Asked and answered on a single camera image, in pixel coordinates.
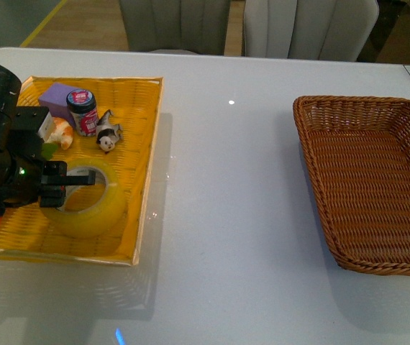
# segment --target wicker basket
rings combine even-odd
[[[339,266],[410,275],[410,101],[302,96],[293,110]]]
[[[105,155],[95,138],[75,133],[70,149],[58,150],[53,160],[104,159],[117,173],[129,211],[109,233],[91,239],[74,239],[54,230],[37,204],[8,209],[0,223],[0,259],[135,265],[145,219],[162,78],[31,77],[22,86],[19,105],[38,106],[39,96],[54,82],[90,90],[97,100],[99,115],[111,109],[114,113],[111,122],[122,124],[124,140]]]

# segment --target purple sponge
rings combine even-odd
[[[39,97],[39,104],[48,107],[52,116],[65,119],[73,128],[75,128],[76,122],[68,110],[66,97],[71,91],[76,89],[77,88],[74,86],[53,83],[51,87]]]

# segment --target blue light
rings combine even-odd
[[[116,329],[116,339],[119,342],[119,345],[125,345],[125,340],[124,337],[122,335],[122,332],[120,331],[120,329]]]

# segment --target small jar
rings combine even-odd
[[[94,137],[98,124],[98,111],[92,92],[82,88],[71,91],[66,97],[66,103],[76,121],[76,131],[84,137]]]

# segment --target chair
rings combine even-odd
[[[247,0],[244,55],[356,61],[378,14],[376,0]]]
[[[223,55],[231,0],[119,0],[135,52]]]

